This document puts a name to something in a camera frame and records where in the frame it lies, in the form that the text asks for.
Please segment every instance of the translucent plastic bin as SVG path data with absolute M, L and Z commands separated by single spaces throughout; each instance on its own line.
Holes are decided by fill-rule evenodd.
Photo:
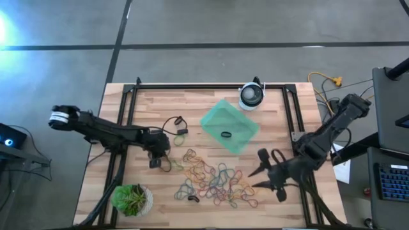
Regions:
M 259 125 L 243 113 L 221 100 L 200 120 L 203 130 L 218 140 L 230 152 L 239 155 L 260 129 Z M 222 132 L 231 137 L 222 137 Z

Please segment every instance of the wooden tabletop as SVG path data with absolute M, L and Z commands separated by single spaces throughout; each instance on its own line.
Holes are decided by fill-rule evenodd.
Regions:
M 305 129 L 310 132 L 315 131 L 321 125 L 321 119 L 312 84 L 295 84 Z M 122 89 L 123 84 L 107 85 L 100 110 L 101 118 L 116 122 Z M 289 96 L 291 110 L 295 114 L 291 95 Z M 171 160 L 181 163 L 187 170 L 189 165 L 181 160 L 188 149 L 193 149 L 210 166 L 217 168 L 219 163 L 225 163 L 228 168 L 241 170 L 242 181 L 250 185 L 267 180 L 265 172 L 251 178 L 247 177 L 259 165 L 257 150 L 266 148 L 271 151 L 272 148 L 278 148 L 286 158 L 293 156 L 282 91 L 266 89 L 265 99 L 255 111 L 247 112 L 239 109 L 260 126 L 258 134 L 251 139 L 240 156 L 230 153 L 200 126 L 199 120 L 221 99 L 227 100 L 239 109 L 237 89 L 139 89 L 133 124 L 161 127 L 167 118 L 183 116 L 189 124 L 189 134 L 183 145 L 178 147 L 173 144 L 173 137 L 169 136 L 172 147 L 169 156 Z M 127 109 L 125 109 L 124 125 L 127 120 Z M 293 119 L 297 130 L 295 115 Z M 170 122 L 166 129 L 176 131 L 173 122 Z M 101 146 L 93 146 L 89 158 L 101 152 L 103 152 Z M 101 198 L 108 162 L 109 153 L 106 153 L 87 167 L 74 224 L 84 220 Z M 160 169 L 149 169 L 148 162 L 147 152 L 135 146 L 129 147 L 123 184 L 140 183 L 150 189 L 153 193 L 153 208 L 143 217 L 125 217 L 119 214 L 117 227 L 305 227 L 300 192 L 297 187 L 286 187 L 288 197 L 282 203 L 277 200 L 275 192 L 265 188 L 255 188 L 256 194 L 252 199 L 258 201 L 257 208 L 252 208 L 245 201 L 237 201 L 238 207 L 232 208 L 228 202 L 216 206 L 213 199 L 207 198 L 202 198 L 200 203 L 186 199 L 177 200 L 174 194 L 187 178 L 184 171 L 163 172 Z M 338 219 L 346 222 L 331 163 L 325 162 L 322 168 L 315 172 L 315 177 L 318 192 L 324 202 Z M 311 197 L 309 197 L 309 204 L 311 215 L 315 220 Z M 111 211 L 112 205 L 109 204 L 106 222 L 109 222 Z

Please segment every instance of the concrete floor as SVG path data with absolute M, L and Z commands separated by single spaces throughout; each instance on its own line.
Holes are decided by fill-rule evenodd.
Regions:
M 2 45 L 114 45 L 125 0 L 3 0 Z M 135 0 L 123 44 L 211 42 L 409 41 L 409 17 L 398 0 Z M 371 69 L 407 58 L 409 47 L 122 50 L 113 82 L 305 82 L 309 72 L 343 76 L 343 86 L 371 78 Z M 56 104 L 98 111 L 112 50 L 0 51 L 0 122 L 21 125 L 52 158 L 53 181 L 25 176 L 5 229 L 70 226 L 89 144 L 74 132 L 48 127 Z M 315 77 L 319 87 L 322 78 Z M 363 92 L 363 82 L 328 92 Z M 328 83 L 327 89 L 334 89 Z M 350 127 L 353 141 L 376 131 L 374 107 Z M 33 151 L 29 142 L 25 149 Z M 340 183 L 348 222 L 370 216 L 362 188 L 369 184 L 365 157 Z

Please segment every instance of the green succulent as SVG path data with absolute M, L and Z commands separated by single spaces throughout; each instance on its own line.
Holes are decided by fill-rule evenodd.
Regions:
M 111 199 L 112 205 L 125 216 L 136 216 L 145 202 L 144 190 L 139 185 L 117 186 Z

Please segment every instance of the keyboard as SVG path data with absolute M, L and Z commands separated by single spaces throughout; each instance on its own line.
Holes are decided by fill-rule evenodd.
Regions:
M 380 199 L 409 202 L 407 165 L 375 164 Z

